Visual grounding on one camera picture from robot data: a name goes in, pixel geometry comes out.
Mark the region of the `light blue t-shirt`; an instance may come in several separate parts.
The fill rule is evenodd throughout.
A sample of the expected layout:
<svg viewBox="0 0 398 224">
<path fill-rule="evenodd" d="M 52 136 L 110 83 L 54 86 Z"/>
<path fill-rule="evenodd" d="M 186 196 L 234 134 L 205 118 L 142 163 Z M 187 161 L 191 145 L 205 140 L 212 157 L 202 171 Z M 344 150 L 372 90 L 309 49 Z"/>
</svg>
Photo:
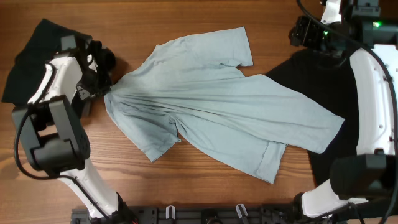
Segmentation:
<svg viewBox="0 0 398 224">
<path fill-rule="evenodd" d="M 288 145 L 323 153 L 343 118 L 265 75 L 243 27 L 157 45 L 105 95 L 109 117 L 150 161 L 187 140 L 206 155 L 273 183 Z"/>
</svg>

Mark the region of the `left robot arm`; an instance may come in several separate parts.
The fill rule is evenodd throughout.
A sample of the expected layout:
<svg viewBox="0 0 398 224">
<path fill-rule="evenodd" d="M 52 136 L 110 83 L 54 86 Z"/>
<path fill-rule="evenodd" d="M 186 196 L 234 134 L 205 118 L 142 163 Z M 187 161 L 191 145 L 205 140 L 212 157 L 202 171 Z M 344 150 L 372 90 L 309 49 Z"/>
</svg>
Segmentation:
<svg viewBox="0 0 398 224">
<path fill-rule="evenodd" d="M 100 41 L 69 35 L 60 42 L 60 51 L 44 62 L 35 94 L 12 111 L 16 165 L 32 179 L 62 181 L 85 204 L 90 223 L 138 223 L 90 160 L 89 139 L 72 106 L 110 90 L 116 58 Z"/>
</svg>

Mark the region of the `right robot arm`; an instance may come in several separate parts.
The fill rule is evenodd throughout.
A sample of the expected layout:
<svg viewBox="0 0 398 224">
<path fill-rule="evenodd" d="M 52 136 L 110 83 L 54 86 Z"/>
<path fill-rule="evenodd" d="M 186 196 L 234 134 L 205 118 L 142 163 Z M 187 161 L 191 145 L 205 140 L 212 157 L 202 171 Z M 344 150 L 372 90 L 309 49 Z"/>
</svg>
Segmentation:
<svg viewBox="0 0 398 224">
<path fill-rule="evenodd" d="M 347 57 L 359 109 L 356 155 L 336 159 L 327 181 L 298 194 L 292 220 L 338 223 L 397 213 L 397 22 L 381 18 L 378 1 L 323 1 L 323 15 L 305 11 L 290 43 Z"/>
</svg>

